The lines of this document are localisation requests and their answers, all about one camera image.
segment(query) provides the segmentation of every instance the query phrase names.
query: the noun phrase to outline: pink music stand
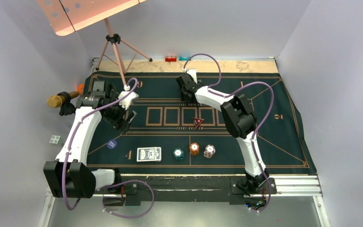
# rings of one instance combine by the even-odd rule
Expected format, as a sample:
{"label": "pink music stand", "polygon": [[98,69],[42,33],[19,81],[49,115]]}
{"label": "pink music stand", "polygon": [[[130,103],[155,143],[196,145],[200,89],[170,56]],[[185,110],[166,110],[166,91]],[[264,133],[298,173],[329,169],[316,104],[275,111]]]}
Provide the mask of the pink music stand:
{"label": "pink music stand", "polygon": [[[55,33],[60,36],[69,35],[93,23],[104,20],[109,35],[106,36],[104,50],[99,58],[96,70],[99,70],[102,58],[104,56],[107,57],[119,66],[119,72],[124,85],[126,85],[124,74],[127,73],[127,70],[135,59],[137,53],[141,54],[149,61],[152,61],[152,58],[140,52],[137,48],[125,40],[120,39],[118,34],[114,34],[109,24],[108,17],[140,4],[143,1],[145,0],[37,0],[51,23],[51,27]],[[117,63],[105,55],[105,50],[109,42],[111,42],[113,46]],[[135,51],[135,54],[127,68],[124,67],[124,63],[117,46],[120,42]]]}

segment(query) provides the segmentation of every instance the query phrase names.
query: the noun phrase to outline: gold microphone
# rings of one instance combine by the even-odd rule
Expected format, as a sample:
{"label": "gold microphone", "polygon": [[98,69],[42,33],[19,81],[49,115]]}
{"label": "gold microphone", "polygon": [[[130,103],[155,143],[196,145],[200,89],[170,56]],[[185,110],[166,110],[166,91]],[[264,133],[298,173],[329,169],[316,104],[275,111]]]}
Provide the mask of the gold microphone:
{"label": "gold microphone", "polygon": [[[70,99],[73,99],[75,97],[77,97],[79,95],[79,93],[77,91],[72,91],[69,92],[70,95]],[[57,108],[62,106],[63,103],[65,103],[66,98],[62,95],[54,95],[48,98],[48,100],[46,100],[46,103],[49,107],[51,108]]]}

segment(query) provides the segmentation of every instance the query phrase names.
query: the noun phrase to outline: green felt mat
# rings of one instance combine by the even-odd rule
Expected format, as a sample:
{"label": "green felt mat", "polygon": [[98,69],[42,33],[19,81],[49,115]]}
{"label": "green felt mat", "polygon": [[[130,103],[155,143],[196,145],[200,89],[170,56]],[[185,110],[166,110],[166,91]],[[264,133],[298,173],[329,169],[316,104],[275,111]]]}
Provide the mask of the green felt mat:
{"label": "green felt mat", "polygon": [[[181,102],[176,77],[181,73],[128,73],[126,80],[139,80],[135,92],[139,100],[129,111],[136,111],[130,131],[120,135],[105,120],[94,134],[87,158],[91,168],[119,167],[123,174],[243,174],[244,161],[235,138],[225,128],[221,113],[205,105]],[[304,141],[300,113],[295,108],[285,85],[277,73],[223,73],[215,90],[232,93],[244,84],[263,81],[272,86],[275,102],[269,118],[258,135],[262,159],[271,174],[315,174],[316,168]],[[217,73],[199,73],[204,85],[215,83]],[[95,72],[86,79],[85,90],[91,90],[94,81],[106,80],[122,91],[118,73]],[[258,123],[265,115],[270,93],[261,85],[242,91],[250,100]],[[195,129],[192,117],[204,119]],[[115,139],[114,149],[107,147]],[[200,145],[197,156],[189,155],[189,145]],[[203,150],[211,144],[215,155],[205,158]],[[137,162],[137,148],[161,147],[161,162]],[[175,148],[184,150],[184,159],[173,156]]]}

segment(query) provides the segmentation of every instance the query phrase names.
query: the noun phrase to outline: blue poker chip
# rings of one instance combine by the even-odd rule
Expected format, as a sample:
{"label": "blue poker chip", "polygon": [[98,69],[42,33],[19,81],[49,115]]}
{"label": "blue poker chip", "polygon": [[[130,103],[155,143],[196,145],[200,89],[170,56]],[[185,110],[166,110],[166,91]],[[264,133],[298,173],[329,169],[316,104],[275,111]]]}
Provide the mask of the blue poker chip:
{"label": "blue poker chip", "polygon": [[118,142],[116,142],[116,140],[110,140],[108,141],[108,143],[106,144],[107,148],[109,149],[113,149],[118,145]]}

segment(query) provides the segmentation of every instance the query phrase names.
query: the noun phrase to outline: tripod legs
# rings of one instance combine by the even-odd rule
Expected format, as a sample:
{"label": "tripod legs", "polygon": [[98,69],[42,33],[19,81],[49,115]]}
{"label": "tripod legs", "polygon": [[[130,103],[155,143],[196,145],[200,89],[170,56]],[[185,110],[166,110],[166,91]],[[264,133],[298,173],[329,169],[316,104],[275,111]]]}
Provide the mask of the tripod legs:
{"label": "tripod legs", "polygon": [[105,46],[104,46],[104,49],[102,50],[101,57],[99,57],[98,66],[97,66],[97,67],[95,67],[95,70],[99,70],[99,66],[101,65],[102,58],[103,58],[103,57],[104,57],[104,55],[105,55],[105,50],[106,50],[106,47],[108,46],[108,43],[109,43],[109,41],[106,41]]}
{"label": "tripod legs", "polygon": [[120,55],[120,53],[118,51],[118,46],[116,45],[116,43],[114,43],[112,45],[113,45],[113,50],[115,51],[116,60],[118,62],[121,81],[123,82],[123,85],[126,85],[126,80],[124,78],[124,73],[123,73],[126,70],[124,69],[123,61],[121,60],[121,55]]}
{"label": "tripod legs", "polygon": [[[106,29],[108,30],[109,32],[109,37],[110,38],[113,38],[115,35],[116,37],[115,38],[118,38],[120,42],[124,43],[126,46],[130,47],[131,49],[133,49],[136,54],[139,53],[141,54],[143,57],[145,57],[146,59],[148,59],[149,61],[152,61],[152,58],[148,57],[146,54],[144,54],[143,52],[139,51],[137,48],[135,48],[134,46],[132,46],[131,44],[129,44],[128,42],[120,39],[119,35],[118,34],[113,34],[112,32],[112,28],[109,24],[109,20],[107,18],[104,19],[104,22],[105,22],[105,25],[106,25]],[[119,66],[119,73],[120,73],[120,76],[121,76],[121,80],[123,82],[124,85],[126,85],[126,80],[124,78],[124,74],[127,73],[127,70],[129,69],[131,63],[133,62],[136,54],[134,55],[133,59],[130,61],[130,64],[128,65],[127,69],[124,67],[124,63],[123,63],[123,60],[121,58],[121,54],[119,53],[119,48],[118,48],[118,44],[117,42],[113,41],[113,39],[110,39],[111,40],[111,43],[112,43],[112,46],[113,46],[113,50],[115,52],[115,56],[116,56],[116,61],[117,61],[117,65]],[[106,50],[106,47],[108,46],[108,43],[109,43],[109,40],[106,41],[105,43],[105,46],[104,46],[104,49],[102,50],[102,53],[101,53],[101,57],[99,58],[99,62],[98,62],[98,65],[97,67],[95,68],[96,70],[99,70],[99,66],[101,65],[101,62],[102,62],[102,58],[107,57],[105,55],[105,50]]]}

